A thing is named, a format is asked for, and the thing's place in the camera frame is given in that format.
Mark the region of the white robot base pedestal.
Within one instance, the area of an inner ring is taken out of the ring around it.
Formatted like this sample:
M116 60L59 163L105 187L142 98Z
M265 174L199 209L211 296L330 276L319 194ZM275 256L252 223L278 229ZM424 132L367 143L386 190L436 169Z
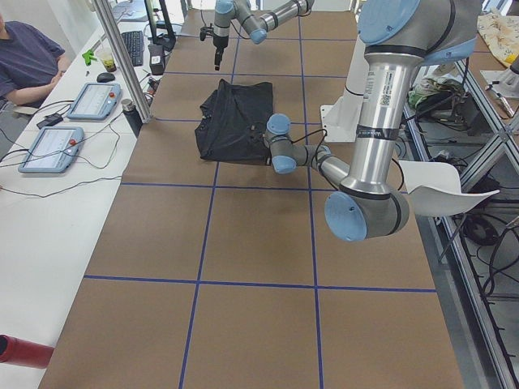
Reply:
M327 131L325 138L328 143L352 143L356 139L369 67L364 50L365 44L358 37L342 96L334 105L320 106L321 124Z

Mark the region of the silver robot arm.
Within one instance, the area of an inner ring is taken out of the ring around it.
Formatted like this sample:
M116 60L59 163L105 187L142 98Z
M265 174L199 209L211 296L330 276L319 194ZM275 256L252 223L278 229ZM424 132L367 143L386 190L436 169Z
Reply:
M268 33L295 17L303 17L311 12L312 0L287 1L273 11L256 16L251 11L249 1L216 1L214 22L200 29L199 38L204 41L210 36L216 48L214 68L220 70L225 49L229 44L230 26L236 19L242 29L256 45L262 43Z
M474 51L480 1L368 1L358 32L365 44L367 80L356 129L354 156L346 164L320 144L297 145L290 120L273 114L264 144L274 170L311 166L337 189L327 198L325 220L343 241L391 235L409 218L409 205L387 183L394 143L415 71L469 57Z

